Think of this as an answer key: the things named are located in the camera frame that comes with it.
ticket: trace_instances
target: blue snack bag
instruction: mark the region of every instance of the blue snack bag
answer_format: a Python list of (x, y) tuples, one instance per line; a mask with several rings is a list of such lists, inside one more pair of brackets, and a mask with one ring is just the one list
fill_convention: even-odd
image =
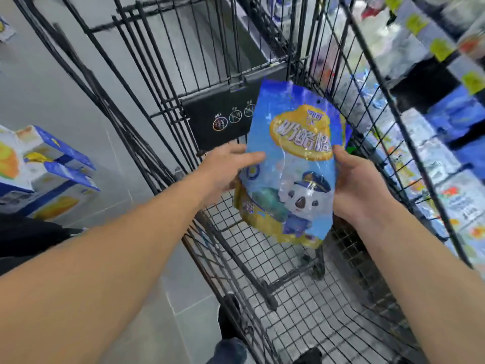
[(264, 151), (239, 175), (234, 206), (278, 242), (317, 247), (332, 226), (336, 182), (332, 145), (351, 131), (326, 99), (291, 82), (264, 80), (247, 151)]

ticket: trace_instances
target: shoe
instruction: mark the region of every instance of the shoe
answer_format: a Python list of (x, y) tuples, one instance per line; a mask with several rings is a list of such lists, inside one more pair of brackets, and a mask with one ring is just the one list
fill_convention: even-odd
[[(217, 321), (219, 322), (219, 329), (221, 330), (222, 339), (229, 340), (236, 337), (246, 344), (246, 339), (242, 334), (241, 328), (242, 319), (239, 301), (233, 293), (228, 293), (222, 298), (222, 300), (223, 306), (219, 306), (219, 312), (217, 314)], [(236, 321), (236, 324), (239, 327), (233, 324), (233, 320), (231, 320), (231, 318), (229, 317), (227, 309), (230, 310), (232, 318)]]

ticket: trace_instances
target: person's leg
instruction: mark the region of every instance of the person's leg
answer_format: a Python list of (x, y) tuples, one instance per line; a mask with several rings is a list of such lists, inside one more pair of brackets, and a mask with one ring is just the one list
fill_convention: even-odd
[[(239, 301), (235, 295), (230, 293), (224, 297), (224, 305), (228, 307), (237, 322), (240, 322)], [(222, 340), (219, 341), (214, 350), (214, 356), (209, 359), (207, 364), (243, 364), (246, 361), (246, 339), (239, 332), (238, 328), (232, 324), (226, 309), (219, 307), (218, 314), (219, 328)]]

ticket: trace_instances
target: yellow price tag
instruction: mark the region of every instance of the yellow price tag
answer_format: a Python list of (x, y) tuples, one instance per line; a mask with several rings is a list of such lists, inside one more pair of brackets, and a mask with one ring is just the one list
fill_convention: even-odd
[(406, 20), (406, 28), (409, 29), (411, 33), (415, 36), (418, 35), (421, 30), (428, 25), (428, 21), (421, 18), (415, 12), (409, 15), (408, 19)]
[(471, 95), (485, 88), (485, 80), (475, 71), (466, 73), (461, 80)]
[(403, 0), (385, 0), (385, 3), (393, 13), (396, 13), (396, 10), (403, 3)]
[(449, 43), (441, 38), (435, 38), (431, 42), (429, 50), (436, 56), (439, 62), (445, 60), (446, 57), (452, 54), (454, 48), (450, 47)]

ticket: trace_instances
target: shopping cart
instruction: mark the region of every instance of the shopping cart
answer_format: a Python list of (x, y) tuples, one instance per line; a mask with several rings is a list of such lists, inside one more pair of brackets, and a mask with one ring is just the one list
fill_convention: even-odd
[[(359, 106), (362, 117), (350, 122), (355, 129), (350, 145), (358, 155), (375, 161), (391, 192), (415, 213), (416, 205), (407, 198), (399, 177), (391, 178), (400, 169), (390, 162), (393, 172), (384, 171), (391, 153), (384, 147), (385, 160), (376, 156), (376, 146), (359, 129), (364, 116), (373, 127), (380, 116), (372, 111), (374, 97), (366, 101), (350, 94), (359, 82), (349, 54), (359, 48), (357, 64), (366, 64), (371, 72), (366, 79), (375, 79), (380, 88), (375, 95), (379, 91), (387, 101), (381, 112), (389, 109), (395, 116), (429, 198), (459, 256), (468, 262), (352, 17), (355, 0), (283, 0), (291, 4), (291, 12), (280, 21), (271, 17), (265, 0), (153, 0), (132, 5), (113, 0), (116, 15), (95, 27), (85, 23), (69, 0), (62, 0), (158, 135), (169, 153), (163, 161), (84, 65), (59, 25), (51, 25), (31, 0), (14, 1), (58, 63), (111, 121), (154, 194), (195, 170), (215, 146), (230, 140), (244, 143), (260, 82), (272, 78), (318, 92), (346, 116)], [(338, 35), (330, 9), (346, 16)], [(97, 39), (97, 33), (107, 30), (124, 42), (131, 67), (153, 98), (154, 112), (124, 77), (128, 67), (117, 66), (116, 56)], [(315, 74), (318, 60), (324, 56), (326, 65), (330, 55), (330, 48), (325, 54), (319, 45), (325, 30), (335, 38), (337, 54), (330, 60), (330, 74)], [(342, 90), (340, 84), (347, 88)], [(376, 135), (382, 144), (378, 131)], [(316, 250), (278, 244), (242, 221), (232, 199), (233, 193), (227, 192), (217, 204), (198, 212), (182, 242), (219, 302), (229, 292), (237, 296), (242, 319), (231, 317), (255, 362), (426, 362), (350, 225), (335, 217)]]

